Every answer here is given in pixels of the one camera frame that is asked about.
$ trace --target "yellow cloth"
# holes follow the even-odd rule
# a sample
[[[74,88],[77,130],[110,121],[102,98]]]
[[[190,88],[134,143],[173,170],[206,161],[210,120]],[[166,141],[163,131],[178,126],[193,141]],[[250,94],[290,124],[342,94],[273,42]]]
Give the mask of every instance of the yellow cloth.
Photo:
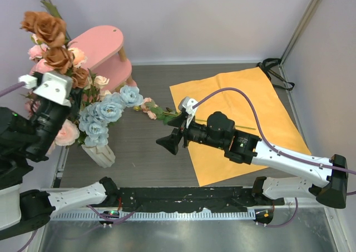
[[[224,87],[235,87],[247,94],[257,111],[262,130],[270,142],[310,155],[271,82],[260,68],[220,73],[204,80],[171,86],[170,90],[174,104],[178,108],[180,101],[186,96],[200,101],[208,94]],[[213,96],[199,106],[196,119],[207,120],[215,111],[221,111],[229,119],[234,120],[236,125],[256,128],[256,130],[236,129],[260,136],[252,110],[239,93],[225,91]],[[200,186],[265,168],[234,163],[224,157],[222,150],[193,142],[189,143],[188,149]]]

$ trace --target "wall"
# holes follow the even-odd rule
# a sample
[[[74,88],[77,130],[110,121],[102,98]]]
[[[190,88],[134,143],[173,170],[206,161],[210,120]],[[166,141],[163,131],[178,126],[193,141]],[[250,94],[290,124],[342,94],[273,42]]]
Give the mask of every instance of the wall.
[[[20,30],[20,21],[27,10],[43,11],[39,0],[0,0],[2,10],[0,27],[0,90],[17,82],[18,76],[28,74],[33,62],[28,59],[27,51],[32,47],[30,33]],[[24,110],[24,98],[20,93],[26,93],[20,89],[0,99],[0,105],[27,116]],[[35,169],[23,179],[22,191],[50,187],[59,158],[60,149],[51,155],[48,161],[33,163]],[[13,252],[20,249],[29,239],[31,234],[16,236],[0,241],[0,251]]]
[[[344,155],[356,170],[356,1],[323,0],[285,63],[296,83],[296,112],[313,154]],[[356,190],[349,175],[348,191]],[[349,196],[340,218],[354,245],[356,197]]]
[[[51,0],[72,38],[111,24],[133,63],[280,57],[310,0]]]

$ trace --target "pink stool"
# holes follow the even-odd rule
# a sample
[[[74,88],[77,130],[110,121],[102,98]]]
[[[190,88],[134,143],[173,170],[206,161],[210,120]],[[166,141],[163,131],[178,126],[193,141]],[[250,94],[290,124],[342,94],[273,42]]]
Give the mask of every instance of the pink stool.
[[[137,86],[131,77],[131,62],[123,49],[122,32],[113,26],[97,26],[79,35],[70,42],[88,57],[82,68],[89,68],[100,76],[109,78],[104,90],[113,92],[122,83]]]

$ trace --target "floor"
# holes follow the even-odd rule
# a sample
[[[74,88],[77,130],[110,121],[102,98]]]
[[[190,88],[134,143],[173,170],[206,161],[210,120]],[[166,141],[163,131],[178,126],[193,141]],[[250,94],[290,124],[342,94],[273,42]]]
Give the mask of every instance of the floor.
[[[161,107],[173,107],[169,86],[190,80],[208,78],[222,72],[239,71],[255,64],[219,65],[159,65],[134,66],[132,76],[144,97],[151,97]],[[292,120],[293,113],[284,90],[276,89]],[[161,121],[152,121],[134,110],[125,114],[110,127],[109,144],[116,162],[107,169],[97,166],[81,147],[71,147],[61,181],[61,187],[83,187],[104,176],[111,177],[117,186],[198,186],[187,149],[176,155],[162,153],[155,140],[171,133],[172,128]],[[251,186],[258,176],[288,177],[274,169],[264,169],[235,177],[214,185]]]
[[[276,209],[273,223],[285,222],[293,212]],[[90,231],[97,225],[97,221],[51,220],[39,251],[338,251],[322,208],[299,209],[293,223],[273,229],[256,226],[249,220],[203,220],[128,221]]]

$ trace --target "white vase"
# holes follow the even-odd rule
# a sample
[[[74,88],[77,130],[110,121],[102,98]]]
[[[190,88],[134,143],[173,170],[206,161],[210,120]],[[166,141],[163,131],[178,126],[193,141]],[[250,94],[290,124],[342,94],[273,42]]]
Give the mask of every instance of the white vase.
[[[106,146],[85,146],[83,150],[101,167],[111,167],[115,162],[115,155],[108,145]]]

